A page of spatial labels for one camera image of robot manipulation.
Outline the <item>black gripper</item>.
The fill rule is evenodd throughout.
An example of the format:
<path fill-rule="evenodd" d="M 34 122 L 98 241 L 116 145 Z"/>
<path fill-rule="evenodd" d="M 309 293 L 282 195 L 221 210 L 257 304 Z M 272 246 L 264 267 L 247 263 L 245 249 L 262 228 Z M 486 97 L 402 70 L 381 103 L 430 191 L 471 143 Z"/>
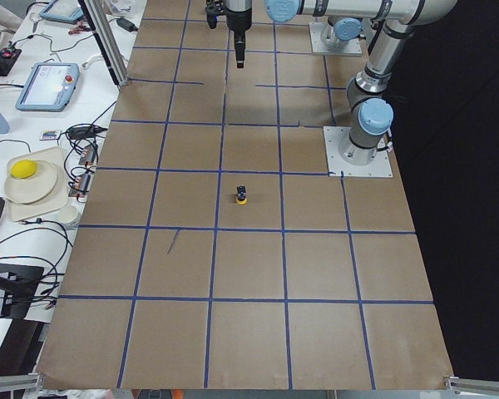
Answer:
<path fill-rule="evenodd" d="M 225 16 L 228 28 L 234 32 L 234 47 L 236 67 L 245 67 L 245 32 L 250 29 L 250 10 L 234 11 L 225 9 Z"/>

